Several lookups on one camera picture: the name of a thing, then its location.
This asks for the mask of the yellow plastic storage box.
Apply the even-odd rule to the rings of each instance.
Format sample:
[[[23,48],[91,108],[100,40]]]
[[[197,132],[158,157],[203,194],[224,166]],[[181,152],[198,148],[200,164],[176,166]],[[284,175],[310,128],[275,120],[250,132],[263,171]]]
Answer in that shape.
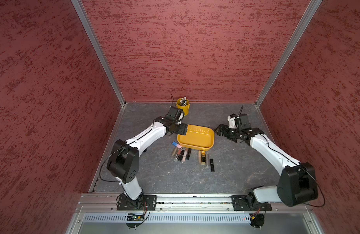
[[[211,128],[189,124],[186,135],[178,135],[177,141],[185,148],[209,151],[214,146],[215,133]]]

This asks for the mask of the gold black square lipstick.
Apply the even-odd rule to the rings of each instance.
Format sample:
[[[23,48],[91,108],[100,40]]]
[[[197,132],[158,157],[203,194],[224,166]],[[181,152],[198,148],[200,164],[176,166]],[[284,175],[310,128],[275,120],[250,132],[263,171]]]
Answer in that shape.
[[[200,151],[200,163],[206,165],[206,154],[205,151]]]

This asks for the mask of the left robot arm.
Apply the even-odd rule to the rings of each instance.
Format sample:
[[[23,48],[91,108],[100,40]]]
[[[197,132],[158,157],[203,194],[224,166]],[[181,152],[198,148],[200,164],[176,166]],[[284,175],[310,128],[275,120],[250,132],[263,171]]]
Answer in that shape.
[[[137,180],[142,153],[167,133],[184,136],[187,129],[188,125],[185,123],[158,117],[135,137],[125,141],[119,139],[114,143],[106,168],[120,183],[126,197],[136,201],[143,193]]]

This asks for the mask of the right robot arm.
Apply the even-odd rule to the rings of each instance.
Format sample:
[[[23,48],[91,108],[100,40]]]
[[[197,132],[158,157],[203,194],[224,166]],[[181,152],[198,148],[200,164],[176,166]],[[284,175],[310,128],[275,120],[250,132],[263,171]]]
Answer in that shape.
[[[272,202],[293,207],[318,198],[314,167],[285,153],[259,128],[240,130],[221,124],[215,129],[215,133],[235,143],[246,143],[271,163],[280,176],[275,186],[261,186],[249,190],[246,196],[249,208]]]

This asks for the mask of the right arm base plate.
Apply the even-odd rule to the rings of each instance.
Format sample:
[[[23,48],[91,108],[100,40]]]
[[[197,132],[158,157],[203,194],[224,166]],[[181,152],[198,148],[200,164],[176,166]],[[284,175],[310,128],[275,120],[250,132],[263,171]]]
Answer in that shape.
[[[247,196],[231,196],[234,211],[272,211],[269,203],[258,202],[251,194]]]

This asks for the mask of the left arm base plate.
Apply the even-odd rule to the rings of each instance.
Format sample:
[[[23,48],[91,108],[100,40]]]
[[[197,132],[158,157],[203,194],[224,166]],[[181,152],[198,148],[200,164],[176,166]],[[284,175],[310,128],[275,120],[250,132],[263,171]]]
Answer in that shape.
[[[156,209],[156,195],[140,195],[136,200],[121,194],[116,198],[118,211],[154,211]]]

